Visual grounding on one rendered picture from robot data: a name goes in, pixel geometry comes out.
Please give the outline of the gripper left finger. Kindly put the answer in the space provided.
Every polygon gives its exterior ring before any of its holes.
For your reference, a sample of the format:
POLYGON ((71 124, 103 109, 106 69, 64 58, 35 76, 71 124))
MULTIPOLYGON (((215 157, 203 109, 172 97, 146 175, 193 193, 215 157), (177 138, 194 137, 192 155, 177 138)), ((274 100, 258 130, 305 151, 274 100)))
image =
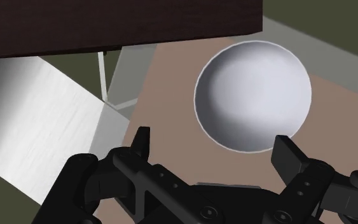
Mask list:
POLYGON ((102 224, 94 212, 116 199, 136 224, 223 224, 223 211, 162 165, 151 165, 150 128, 102 160, 71 156, 31 224, 102 224))

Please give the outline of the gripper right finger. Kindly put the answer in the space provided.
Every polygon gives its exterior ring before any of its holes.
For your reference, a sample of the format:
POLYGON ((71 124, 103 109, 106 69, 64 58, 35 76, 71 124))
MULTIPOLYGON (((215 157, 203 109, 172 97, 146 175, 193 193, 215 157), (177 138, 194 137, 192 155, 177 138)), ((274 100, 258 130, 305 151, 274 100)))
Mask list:
POLYGON ((324 211, 336 213, 343 224, 358 224, 358 170, 342 175, 283 135, 275 138, 271 163, 286 187, 267 207, 262 224, 323 224, 324 211))

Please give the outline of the white round bowl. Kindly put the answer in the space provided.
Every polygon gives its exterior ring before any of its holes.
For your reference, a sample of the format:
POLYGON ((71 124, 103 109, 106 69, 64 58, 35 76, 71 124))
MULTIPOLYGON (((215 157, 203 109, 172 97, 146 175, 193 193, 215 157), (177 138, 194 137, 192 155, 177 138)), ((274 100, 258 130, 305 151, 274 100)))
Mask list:
POLYGON ((216 144, 239 153, 272 149, 292 137, 312 103, 310 77, 299 58, 268 41, 243 41, 213 56, 196 81, 196 119, 216 144))

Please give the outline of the brushed silver metal box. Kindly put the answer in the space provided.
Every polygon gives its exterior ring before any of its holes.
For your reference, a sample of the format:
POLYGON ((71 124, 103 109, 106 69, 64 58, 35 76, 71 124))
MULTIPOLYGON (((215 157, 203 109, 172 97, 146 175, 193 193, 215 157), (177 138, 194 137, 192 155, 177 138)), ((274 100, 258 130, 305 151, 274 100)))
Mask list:
POLYGON ((42 203, 66 160, 119 146, 129 121, 39 57, 0 59, 0 177, 42 203))

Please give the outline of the thin white metal frame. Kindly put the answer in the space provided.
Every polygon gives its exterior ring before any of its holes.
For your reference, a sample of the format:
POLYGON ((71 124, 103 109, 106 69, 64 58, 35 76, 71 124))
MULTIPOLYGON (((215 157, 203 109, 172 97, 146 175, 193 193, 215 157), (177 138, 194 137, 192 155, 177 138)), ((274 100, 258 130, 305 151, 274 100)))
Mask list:
POLYGON ((125 102, 117 104, 117 105, 114 105, 113 103, 110 103, 108 101, 108 95, 107 95, 108 91, 107 91, 107 84, 106 84, 106 67, 105 67, 105 56, 106 55, 107 55, 107 52, 98 52, 97 53, 102 101, 116 111, 136 105, 138 98, 131 99, 129 101, 125 101, 125 102))

